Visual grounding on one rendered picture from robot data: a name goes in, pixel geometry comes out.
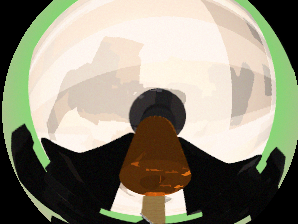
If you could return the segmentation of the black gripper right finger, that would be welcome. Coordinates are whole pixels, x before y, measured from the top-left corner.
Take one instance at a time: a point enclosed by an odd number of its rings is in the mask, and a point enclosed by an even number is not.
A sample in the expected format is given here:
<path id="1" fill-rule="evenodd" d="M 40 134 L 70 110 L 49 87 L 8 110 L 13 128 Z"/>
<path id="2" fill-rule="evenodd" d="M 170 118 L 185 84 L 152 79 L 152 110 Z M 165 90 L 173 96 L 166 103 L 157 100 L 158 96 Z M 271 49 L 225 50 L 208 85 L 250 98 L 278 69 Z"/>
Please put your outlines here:
<path id="1" fill-rule="evenodd" d="M 201 151 L 197 145 L 189 143 L 182 137 L 178 137 L 178 141 L 181 143 L 190 173 L 192 173 L 190 176 L 192 180 L 185 188 L 182 188 L 184 190 L 182 193 L 185 196 L 186 216 L 201 213 L 201 209 L 216 200 L 234 180 L 246 175 L 254 167 L 257 168 L 259 160 L 262 159 L 262 155 L 259 153 L 251 159 L 237 161 L 237 163 L 223 163 L 222 160 L 204 152 L 204 149 Z"/>

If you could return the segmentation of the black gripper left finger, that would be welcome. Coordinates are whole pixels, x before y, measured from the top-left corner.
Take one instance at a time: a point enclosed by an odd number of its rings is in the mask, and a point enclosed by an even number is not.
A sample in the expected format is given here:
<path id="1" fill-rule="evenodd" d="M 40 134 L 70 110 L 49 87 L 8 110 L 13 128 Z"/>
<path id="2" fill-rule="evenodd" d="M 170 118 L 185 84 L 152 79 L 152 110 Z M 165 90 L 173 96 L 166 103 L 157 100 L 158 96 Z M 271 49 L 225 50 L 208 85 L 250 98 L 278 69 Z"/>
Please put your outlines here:
<path id="1" fill-rule="evenodd" d="M 84 186 L 89 196 L 101 205 L 102 209 L 112 210 L 114 197 L 120 188 L 120 169 L 125 163 L 126 152 L 134 133 L 125 133 L 108 144 L 89 149 L 86 152 L 73 152 L 43 137 L 41 144 L 47 157 L 61 171 L 76 179 Z"/>

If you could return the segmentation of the orange knob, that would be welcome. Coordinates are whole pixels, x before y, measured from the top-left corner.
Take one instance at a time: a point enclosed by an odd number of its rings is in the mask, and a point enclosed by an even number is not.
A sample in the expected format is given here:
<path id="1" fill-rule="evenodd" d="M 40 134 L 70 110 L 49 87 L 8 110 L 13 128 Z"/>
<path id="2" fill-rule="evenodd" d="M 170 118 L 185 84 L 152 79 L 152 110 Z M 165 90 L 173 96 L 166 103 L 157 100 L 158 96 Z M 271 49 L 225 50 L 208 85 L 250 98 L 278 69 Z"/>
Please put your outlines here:
<path id="1" fill-rule="evenodd" d="M 126 189 L 144 196 L 165 196 L 192 180 L 177 132 L 165 117 L 142 120 L 130 144 L 118 176 Z"/>

